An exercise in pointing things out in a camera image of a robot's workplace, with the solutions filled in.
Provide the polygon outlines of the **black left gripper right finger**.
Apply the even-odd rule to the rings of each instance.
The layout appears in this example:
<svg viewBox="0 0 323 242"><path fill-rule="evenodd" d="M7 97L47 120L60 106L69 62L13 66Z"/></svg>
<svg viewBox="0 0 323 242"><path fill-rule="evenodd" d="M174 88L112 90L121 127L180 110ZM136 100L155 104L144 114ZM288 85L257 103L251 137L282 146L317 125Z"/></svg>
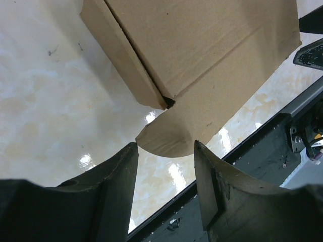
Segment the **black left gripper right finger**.
<svg viewBox="0 0 323 242"><path fill-rule="evenodd" d="M258 180L194 143L203 229L209 241L322 241L322 186L289 190Z"/></svg>

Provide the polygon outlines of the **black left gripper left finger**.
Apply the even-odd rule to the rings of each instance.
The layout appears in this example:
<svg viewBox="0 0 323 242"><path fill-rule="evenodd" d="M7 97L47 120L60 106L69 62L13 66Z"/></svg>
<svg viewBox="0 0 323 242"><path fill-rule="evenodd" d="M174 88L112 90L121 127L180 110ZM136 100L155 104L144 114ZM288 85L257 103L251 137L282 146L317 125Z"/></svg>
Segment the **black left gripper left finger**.
<svg viewBox="0 0 323 242"><path fill-rule="evenodd" d="M131 142L57 187L1 180L1 241L126 241L138 158Z"/></svg>

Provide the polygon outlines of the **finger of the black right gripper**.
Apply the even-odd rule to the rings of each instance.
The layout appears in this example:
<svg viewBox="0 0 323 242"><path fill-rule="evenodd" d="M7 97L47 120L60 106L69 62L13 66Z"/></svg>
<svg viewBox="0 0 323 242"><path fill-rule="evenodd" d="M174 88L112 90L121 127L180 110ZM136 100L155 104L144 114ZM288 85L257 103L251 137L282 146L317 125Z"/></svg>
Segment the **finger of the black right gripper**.
<svg viewBox="0 0 323 242"><path fill-rule="evenodd" d="M302 33L322 33L322 0L297 1L299 28Z"/></svg>
<svg viewBox="0 0 323 242"><path fill-rule="evenodd" d="M322 70L323 44L319 39L309 45L300 48L293 58L293 64L312 69Z"/></svg>

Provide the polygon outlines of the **brown cardboard box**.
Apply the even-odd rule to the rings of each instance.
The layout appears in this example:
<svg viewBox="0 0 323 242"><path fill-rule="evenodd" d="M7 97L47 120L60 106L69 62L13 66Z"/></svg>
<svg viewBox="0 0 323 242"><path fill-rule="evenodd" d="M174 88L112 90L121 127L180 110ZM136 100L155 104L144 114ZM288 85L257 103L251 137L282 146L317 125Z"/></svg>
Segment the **brown cardboard box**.
<svg viewBox="0 0 323 242"><path fill-rule="evenodd" d="M138 103L136 137L177 158L208 143L301 45L296 1L84 1L80 17Z"/></svg>

